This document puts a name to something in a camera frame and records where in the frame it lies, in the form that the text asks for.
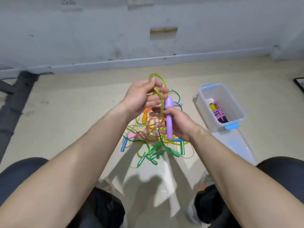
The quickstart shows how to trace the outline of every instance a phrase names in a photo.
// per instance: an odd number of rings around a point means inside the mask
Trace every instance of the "jump rope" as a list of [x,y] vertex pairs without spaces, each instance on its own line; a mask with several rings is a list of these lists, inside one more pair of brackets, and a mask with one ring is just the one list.
[[[163,87],[166,87],[166,83],[164,79],[158,75],[157,73],[152,73],[149,75],[149,80],[153,77],[158,77],[162,83]],[[124,152],[125,148],[129,148],[131,146],[127,145],[127,141],[130,142],[143,142],[146,144],[148,151],[144,152],[143,155],[139,154],[139,150],[137,151],[137,156],[140,158],[137,167],[131,167],[131,168],[139,168],[139,166],[142,164],[144,159],[146,158],[152,164],[157,165],[157,159],[159,156],[163,155],[165,151],[168,151],[168,153],[176,156],[176,157],[184,157],[184,145],[188,144],[189,142],[186,142],[182,139],[177,138],[177,136],[172,135],[172,118],[170,115],[167,115],[166,118],[163,117],[163,111],[165,108],[173,107],[173,106],[179,106],[180,109],[183,111],[182,104],[180,102],[180,95],[174,91],[171,90],[168,92],[175,93],[178,96],[178,101],[175,102],[172,100],[172,97],[168,97],[166,101],[164,101],[162,94],[158,91],[157,88],[154,87],[154,92],[152,94],[157,94],[159,98],[161,99],[162,103],[160,106],[160,113],[158,117],[150,116],[150,113],[152,112],[152,107],[146,108],[136,119],[134,125],[128,125],[126,128],[126,131],[123,135],[123,146],[120,151]],[[163,121],[166,121],[167,126],[162,128],[157,128],[157,124],[161,123]],[[167,134],[161,134],[161,130],[167,130]],[[150,148],[149,143],[154,143],[155,145]],[[176,147],[180,146],[180,153],[170,147],[168,147],[169,144],[176,145]]]

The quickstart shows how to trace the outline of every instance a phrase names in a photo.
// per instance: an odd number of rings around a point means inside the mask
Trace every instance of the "picture frame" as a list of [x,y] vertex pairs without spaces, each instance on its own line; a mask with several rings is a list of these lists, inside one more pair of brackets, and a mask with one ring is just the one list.
[[293,81],[304,93],[304,77],[295,78]]

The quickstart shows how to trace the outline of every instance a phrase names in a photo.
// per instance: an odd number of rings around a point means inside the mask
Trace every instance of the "clear plastic box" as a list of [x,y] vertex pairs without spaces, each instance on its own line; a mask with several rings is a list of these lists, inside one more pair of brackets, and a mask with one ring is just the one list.
[[[217,102],[221,105],[228,122],[220,123],[209,104]],[[245,112],[230,93],[225,84],[209,84],[200,88],[196,106],[211,132],[232,130],[239,127],[238,122],[246,118]]]

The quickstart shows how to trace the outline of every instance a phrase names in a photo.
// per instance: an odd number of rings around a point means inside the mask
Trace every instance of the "person's left hand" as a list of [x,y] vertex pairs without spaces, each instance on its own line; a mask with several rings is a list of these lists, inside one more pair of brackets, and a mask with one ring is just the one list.
[[161,100],[154,93],[153,88],[156,87],[162,93],[163,99],[168,98],[168,88],[163,87],[161,81],[152,78],[151,80],[142,80],[133,83],[128,89],[126,96],[121,101],[121,104],[130,113],[130,121],[138,117],[147,107],[154,107],[161,104]]

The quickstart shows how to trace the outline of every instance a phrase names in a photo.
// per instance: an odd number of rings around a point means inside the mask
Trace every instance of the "purple jump rope handle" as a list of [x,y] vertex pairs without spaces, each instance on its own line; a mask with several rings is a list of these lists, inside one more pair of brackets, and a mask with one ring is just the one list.
[[[173,103],[172,97],[168,97],[165,101],[164,108],[168,109],[169,107],[173,106],[179,106],[176,103]],[[166,116],[166,125],[167,125],[167,139],[171,140],[173,138],[173,132],[172,132],[172,117],[171,115]]]

